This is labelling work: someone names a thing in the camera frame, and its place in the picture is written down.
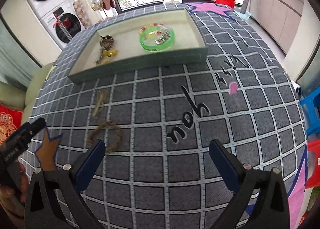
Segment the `red and yellow bracelet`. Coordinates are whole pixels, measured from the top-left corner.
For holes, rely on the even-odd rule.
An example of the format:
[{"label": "red and yellow bracelet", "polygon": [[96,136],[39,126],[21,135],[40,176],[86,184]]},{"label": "red and yellow bracelet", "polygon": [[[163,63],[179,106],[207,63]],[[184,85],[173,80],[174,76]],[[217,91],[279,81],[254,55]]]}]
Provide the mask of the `red and yellow bracelet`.
[{"label": "red and yellow bracelet", "polygon": [[162,24],[162,23],[150,23],[150,24],[147,24],[146,26],[142,27],[142,28],[139,30],[139,34],[142,35],[142,33],[143,33],[146,29],[148,29],[148,28],[150,28],[150,27],[152,27],[152,26],[163,26],[163,24]]}]

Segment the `red container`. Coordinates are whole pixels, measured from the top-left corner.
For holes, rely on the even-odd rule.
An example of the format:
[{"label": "red container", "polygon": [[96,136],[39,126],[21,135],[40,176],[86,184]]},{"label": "red container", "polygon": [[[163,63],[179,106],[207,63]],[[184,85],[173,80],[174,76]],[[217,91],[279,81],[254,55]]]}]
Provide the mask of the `red container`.
[{"label": "red container", "polygon": [[217,4],[223,4],[230,6],[231,9],[235,8],[236,0],[216,0]]}]

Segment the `sofa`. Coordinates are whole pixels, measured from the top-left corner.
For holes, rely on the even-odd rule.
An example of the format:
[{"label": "sofa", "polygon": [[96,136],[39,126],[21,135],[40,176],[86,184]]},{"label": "sofa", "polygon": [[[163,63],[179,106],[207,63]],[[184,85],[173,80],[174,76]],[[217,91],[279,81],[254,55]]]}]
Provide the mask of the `sofa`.
[{"label": "sofa", "polygon": [[0,81],[0,104],[12,110],[23,111],[21,124],[29,121],[36,98],[52,66],[53,63],[49,63],[37,71],[26,92]]}]

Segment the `gray plaid rug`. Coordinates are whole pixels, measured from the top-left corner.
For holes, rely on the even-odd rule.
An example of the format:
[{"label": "gray plaid rug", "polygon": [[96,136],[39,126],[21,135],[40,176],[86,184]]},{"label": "gray plaid rug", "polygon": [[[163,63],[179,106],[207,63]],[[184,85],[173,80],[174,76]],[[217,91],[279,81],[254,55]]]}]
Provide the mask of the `gray plaid rug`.
[{"label": "gray plaid rug", "polygon": [[[278,167],[287,190],[299,166],[306,136],[290,79],[259,35],[233,12],[229,14],[234,20],[214,13],[193,14],[209,47],[204,65],[137,70],[79,86],[66,77],[97,29],[147,12],[182,7],[186,5],[131,11],[79,33],[56,61],[36,100],[31,121],[44,117],[51,137],[63,133],[56,155],[59,168],[86,151],[88,133],[103,120],[121,127],[121,147],[105,156],[82,194],[105,228],[209,228],[232,197],[209,157],[208,145],[214,138],[242,163],[262,170]],[[231,82],[239,87],[233,95]],[[204,103],[210,113],[203,111],[198,117],[181,86],[192,102]],[[91,115],[99,90],[108,90],[110,96],[95,120]],[[188,111],[194,118],[190,128],[181,121]],[[107,129],[96,138],[110,145],[115,136]],[[39,167],[33,152],[42,137],[39,134],[21,158],[29,178]],[[255,192],[250,203],[257,196]],[[58,197],[68,222],[76,226],[59,192]],[[238,226],[247,219],[244,213]]]}]

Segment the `red cushion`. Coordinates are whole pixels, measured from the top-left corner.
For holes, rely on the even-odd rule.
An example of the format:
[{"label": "red cushion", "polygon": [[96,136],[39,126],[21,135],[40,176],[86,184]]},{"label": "red cushion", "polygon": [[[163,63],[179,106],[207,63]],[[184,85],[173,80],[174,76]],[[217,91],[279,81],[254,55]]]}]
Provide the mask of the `red cushion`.
[{"label": "red cushion", "polygon": [[0,144],[20,127],[22,113],[0,105]]}]

